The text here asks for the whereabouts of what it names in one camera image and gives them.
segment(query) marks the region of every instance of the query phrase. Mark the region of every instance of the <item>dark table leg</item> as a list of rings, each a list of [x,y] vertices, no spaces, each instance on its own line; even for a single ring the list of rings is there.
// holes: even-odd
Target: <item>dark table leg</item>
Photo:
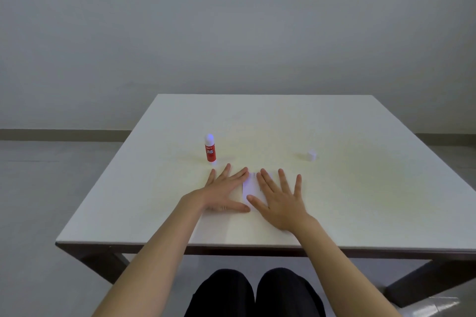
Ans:
[[[476,261],[431,261],[389,285],[384,296],[406,307],[476,278]]]
[[[117,281],[129,264],[121,253],[114,253],[108,245],[56,243],[56,246],[80,260],[112,284]]]

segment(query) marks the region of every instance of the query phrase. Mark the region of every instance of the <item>leg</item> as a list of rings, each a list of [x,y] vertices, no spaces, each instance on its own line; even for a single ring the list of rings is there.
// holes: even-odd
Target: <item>leg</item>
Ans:
[[[129,261],[121,253],[111,252],[107,245],[63,243],[56,245],[112,284],[129,265]]]
[[[384,296],[406,307],[476,278],[476,261],[431,261],[389,285]]]
[[[275,268],[259,281],[256,315],[326,317],[326,312],[309,282],[286,268]]]
[[[233,269],[219,269],[193,294],[185,317],[252,316],[253,288],[246,277]]]

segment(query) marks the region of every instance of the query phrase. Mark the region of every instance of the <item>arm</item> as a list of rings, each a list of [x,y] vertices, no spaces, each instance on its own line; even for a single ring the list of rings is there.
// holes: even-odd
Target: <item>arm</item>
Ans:
[[[262,169],[258,182],[268,206],[254,196],[249,202],[273,226],[293,233],[306,251],[337,317],[400,316],[397,310],[342,253],[319,222],[307,214],[301,198],[301,175],[294,194],[282,169],[281,188]]]
[[[206,208],[249,212],[228,199],[248,177],[247,168],[228,177],[231,166],[215,180],[212,170],[204,188],[184,195],[167,220],[146,243],[109,290],[93,317],[159,316],[200,215]]]

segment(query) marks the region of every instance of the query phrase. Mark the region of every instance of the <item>black pants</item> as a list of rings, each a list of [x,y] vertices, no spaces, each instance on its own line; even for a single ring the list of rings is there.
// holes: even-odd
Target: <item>black pants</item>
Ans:
[[[301,276],[286,268],[265,273],[256,302],[246,277],[233,269],[219,269],[194,293],[185,317],[325,317],[318,294]]]

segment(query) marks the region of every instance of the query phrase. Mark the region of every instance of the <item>forearm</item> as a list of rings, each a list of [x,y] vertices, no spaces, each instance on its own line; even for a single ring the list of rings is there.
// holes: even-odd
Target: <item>forearm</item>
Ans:
[[[182,197],[113,285],[93,316],[159,316],[202,211],[203,204],[199,199]]]
[[[337,317],[400,316],[317,220],[307,218],[293,233],[311,260]]]

